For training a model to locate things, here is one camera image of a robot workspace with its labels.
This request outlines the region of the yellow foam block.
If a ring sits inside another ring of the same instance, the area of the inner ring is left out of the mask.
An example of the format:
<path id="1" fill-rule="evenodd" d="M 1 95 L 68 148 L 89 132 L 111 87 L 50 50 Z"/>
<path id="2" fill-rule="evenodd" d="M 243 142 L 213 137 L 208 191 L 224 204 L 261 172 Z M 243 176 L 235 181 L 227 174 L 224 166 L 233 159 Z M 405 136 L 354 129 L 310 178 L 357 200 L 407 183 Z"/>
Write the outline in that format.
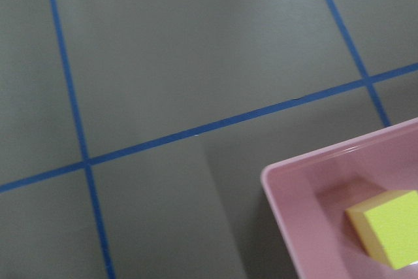
<path id="1" fill-rule="evenodd" d="M 368 256 L 394 270 L 417 262 L 417 191 L 388 190 L 345 210 Z"/>

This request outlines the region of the pink plastic bin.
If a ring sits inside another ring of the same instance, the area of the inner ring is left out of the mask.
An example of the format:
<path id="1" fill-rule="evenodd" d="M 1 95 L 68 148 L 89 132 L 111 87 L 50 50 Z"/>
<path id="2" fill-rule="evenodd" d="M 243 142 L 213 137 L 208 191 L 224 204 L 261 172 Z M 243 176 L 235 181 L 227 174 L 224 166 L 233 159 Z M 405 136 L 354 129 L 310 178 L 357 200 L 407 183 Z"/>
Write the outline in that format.
<path id="1" fill-rule="evenodd" d="M 369 258 L 346 208 L 417 188 L 417 120 L 266 166 L 261 183 L 299 278 L 416 278 Z"/>

